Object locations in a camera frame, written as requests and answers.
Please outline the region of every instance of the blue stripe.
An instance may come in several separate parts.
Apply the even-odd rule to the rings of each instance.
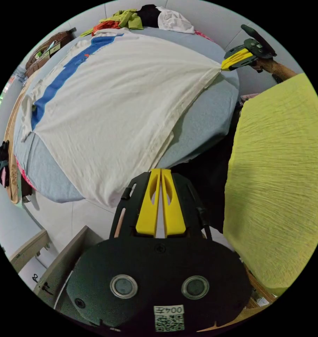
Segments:
[[[57,75],[53,82],[46,87],[43,96],[35,102],[34,105],[36,106],[36,109],[32,112],[32,130],[35,129],[36,124],[42,119],[46,104],[55,97],[57,91],[62,87],[65,81],[75,73],[77,68],[83,62],[86,61],[87,57],[85,55],[92,55],[101,47],[112,43],[114,38],[115,36],[98,36],[93,38],[89,47],[74,56],[64,66],[63,70]]]

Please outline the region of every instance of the pink cloth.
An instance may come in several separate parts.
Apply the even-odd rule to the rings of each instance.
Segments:
[[[34,190],[36,190],[36,188],[33,186],[33,184],[30,182],[29,178],[26,176],[26,173],[24,171],[24,169],[21,167],[21,165],[19,164],[18,160],[16,159],[16,164],[19,168],[19,171],[21,173],[21,175],[23,176],[23,179],[27,182],[27,184],[29,186],[31,186]]]
[[[203,38],[205,38],[205,39],[207,39],[207,40],[210,40],[211,42],[215,42],[215,41],[213,41],[210,37],[208,37],[207,35],[204,35],[203,33],[199,32],[199,31],[197,31],[197,30],[195,30],[195,34],[196,34],[196,35],[200,35],[200,36],[202,36]]]
[[[256,97],[257,95],[259,95],[260,93],[257,94],[250,94],[250,95],[242,95],[241,96],[241,101],[240,101],[240,105],[243,106],[243,104],[248,101],[251,98]]]
[[[1,181],[2,181],[2,186],[6,187],[6,168],[4,167],[1,172]]]

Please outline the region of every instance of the qr code label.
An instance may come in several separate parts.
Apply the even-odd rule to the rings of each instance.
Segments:
[[[183,305],[155,306],[155,331],[170,332],[184,330]]]

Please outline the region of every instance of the yellow-green blanket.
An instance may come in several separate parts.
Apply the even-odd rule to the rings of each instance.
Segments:
[[[125,11],[118,11],[110,18],[99,20],[104,21],[119,21],[119,28],[127,27],[129,29],[144,29],[142,27],[141,18],[136,13],[137,9],[127,9]]]
[[[305,74],[243,106],[225,186],[223,234],[281,295],[318,244],[318,97]]]

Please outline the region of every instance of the light blue bed sheet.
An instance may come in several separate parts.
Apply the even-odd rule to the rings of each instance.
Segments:
[[[198,35],[149,27],[133,32],[175,42],[219,63],[222,62],[225,54],[219,45]],[[66,56],[74,44],[90,38],[90,35],[76,38],[60,49],[41,68],[39,74],[30,84],[27,93]],[[224,137],[229,130],[238,98],[238,89],[237,72],[222,72],[177,122],[173,129],[174,139],[159,161],[158,167],[171,167],[174,164],[187,161]],[[14,130],[14,153],[37,191],[58,203],[83,199],[83,196],[69,181],[35,133],[31,133],[25,142],[21,142],[21,118],[22,110],[19,109]]]

